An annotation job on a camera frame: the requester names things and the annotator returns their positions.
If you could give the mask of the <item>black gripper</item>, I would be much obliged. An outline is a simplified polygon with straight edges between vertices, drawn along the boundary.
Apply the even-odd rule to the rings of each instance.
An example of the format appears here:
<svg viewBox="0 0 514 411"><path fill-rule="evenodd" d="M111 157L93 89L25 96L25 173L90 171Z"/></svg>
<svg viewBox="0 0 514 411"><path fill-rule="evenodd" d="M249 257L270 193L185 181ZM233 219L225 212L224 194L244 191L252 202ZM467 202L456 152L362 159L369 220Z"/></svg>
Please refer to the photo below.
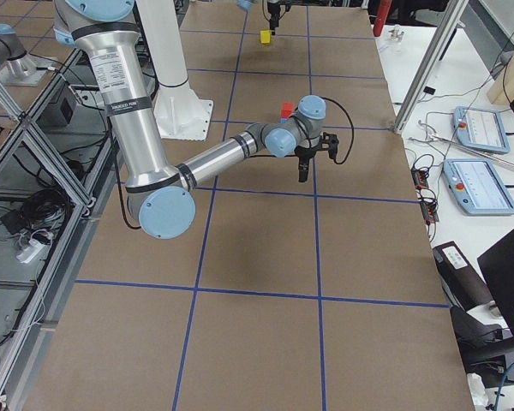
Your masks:
<svg viewBox="0 0 514 411"><path fill-rule="evenodd" d="M298 157L298 181L303 183L308 180L309 162L317 152L327 152L329 159L335 162L338 155L338 144L339 140L336 134L323 132L319 135L316 145L297 146L295 155Z"/></svg>
<svg viewBox="0 0 514 411"><path fill-rule="evenodd" d="M271 34L276 33L279 26L279 13L289 12L291 8L291 1L289 0L266 0L266 10L270 13L269 27Z"/></svg>

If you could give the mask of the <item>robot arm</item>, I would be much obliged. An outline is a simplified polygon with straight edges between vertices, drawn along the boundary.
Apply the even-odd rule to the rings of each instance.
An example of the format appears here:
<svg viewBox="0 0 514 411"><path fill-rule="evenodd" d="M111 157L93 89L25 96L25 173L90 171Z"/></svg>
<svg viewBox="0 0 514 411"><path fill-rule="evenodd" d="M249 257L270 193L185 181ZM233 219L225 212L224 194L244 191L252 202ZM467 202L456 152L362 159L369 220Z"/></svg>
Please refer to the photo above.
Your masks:
<svg viewBox="0 0 514 411"><path fill-rule="evenodd" d="M255 123L179 165L163 139L202 140L212 101L191 89L175 7L170 1L57 1L59 42L84 51L128 168L131 217L150 236L171 239L194 220L191 191L265 149L283 158L317 151L326 101L300 100L281 123Z"/></svg>
<svg viewBox="0 0 514 411"><path fill-rule="evenodd" d="M236 0L236 5L245 12L249 12L255 4L257 4L257 1L255 0ZM291 6L291 1L261 1L262 13L269 24L271 35L276 34L276 29L279 28L279 22L282 20L284 15L290 11Z"/></svg>

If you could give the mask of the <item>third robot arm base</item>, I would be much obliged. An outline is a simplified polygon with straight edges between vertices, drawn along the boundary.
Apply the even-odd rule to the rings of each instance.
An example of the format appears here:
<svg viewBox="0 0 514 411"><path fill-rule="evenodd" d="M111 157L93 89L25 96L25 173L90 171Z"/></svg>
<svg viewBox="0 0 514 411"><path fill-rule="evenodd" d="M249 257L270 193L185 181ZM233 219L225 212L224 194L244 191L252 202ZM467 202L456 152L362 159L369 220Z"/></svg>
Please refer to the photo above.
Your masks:
<svg viewBox="0 0 514 411"><path fill-rule="evenodd" d="M46 63L30 54L8 24L0 23L0 81L5 86L37 86Z"/></svg>

